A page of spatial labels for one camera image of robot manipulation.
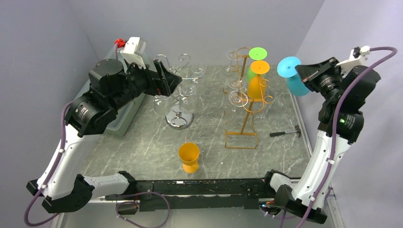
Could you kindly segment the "blue plastic wine glass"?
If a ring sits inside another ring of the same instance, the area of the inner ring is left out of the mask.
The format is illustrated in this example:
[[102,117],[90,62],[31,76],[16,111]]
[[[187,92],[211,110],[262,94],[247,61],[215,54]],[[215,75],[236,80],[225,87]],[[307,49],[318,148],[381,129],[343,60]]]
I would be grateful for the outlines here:
[[277,66],[277,73],[286,80],[290,93],[294,96],[305,96],[311,91],[302,83],[295,67],[301,65],[297,57],[286,57]]

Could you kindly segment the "orange plastic wine glass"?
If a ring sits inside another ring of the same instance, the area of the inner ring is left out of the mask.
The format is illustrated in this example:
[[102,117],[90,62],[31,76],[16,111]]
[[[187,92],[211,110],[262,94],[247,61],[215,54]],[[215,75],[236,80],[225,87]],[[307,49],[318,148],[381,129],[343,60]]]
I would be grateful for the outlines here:
[[266,93],[267,81],[265,74],[270,70],[268,62],[256,60],[251,63],[247,72],[247,96],[252,99],[262,99]]
[[198,170],[198,159],[200,156],[199,147],[191,142],[184,143],[178,151],[182,162],[182,168],[186,173],[195,173]]

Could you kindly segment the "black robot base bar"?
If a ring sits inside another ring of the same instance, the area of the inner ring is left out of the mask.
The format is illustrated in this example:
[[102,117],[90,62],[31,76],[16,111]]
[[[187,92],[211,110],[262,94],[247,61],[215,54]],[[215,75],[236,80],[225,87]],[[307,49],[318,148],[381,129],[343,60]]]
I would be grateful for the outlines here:
[[275,191],[262,178],[204,180],[139,180],[124,194],[105,197],[108,201],[136,200],[141,212],[158,209],[259,209],[272,201]]

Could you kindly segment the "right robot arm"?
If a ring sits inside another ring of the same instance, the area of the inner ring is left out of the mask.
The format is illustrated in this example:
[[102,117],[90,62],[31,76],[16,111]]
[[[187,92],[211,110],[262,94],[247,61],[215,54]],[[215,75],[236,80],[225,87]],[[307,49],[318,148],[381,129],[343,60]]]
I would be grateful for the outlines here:
[[323,206],[331,179],[364,126],[360,109],[381,78],[366,66],[365,57],[342,62],[332,57],[317,64],[296,65],[295,71],[306,88],[325,99],[318,114],[316,144],[298,183],[273,170],[262,183],[262,192],[274,197],[272,207],[322,224],[327,218]]

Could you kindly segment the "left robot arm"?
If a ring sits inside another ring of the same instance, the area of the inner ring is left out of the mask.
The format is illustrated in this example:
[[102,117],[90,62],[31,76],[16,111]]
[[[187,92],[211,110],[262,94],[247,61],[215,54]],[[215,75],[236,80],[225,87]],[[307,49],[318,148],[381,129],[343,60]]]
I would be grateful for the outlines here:
[[126,171],[101,177],[80,174],[82,162],[93,149],[119,110],[140,95],[169,97],[182,78],[168,71],[160,60],[155,70],[135,63],[104,59],[90,70],[87,92],[64,107],[59,147],[44,174],[27,184],[50,214],[75,212],[91,199],[120,195],[129,200],[136,195],[137,182]]

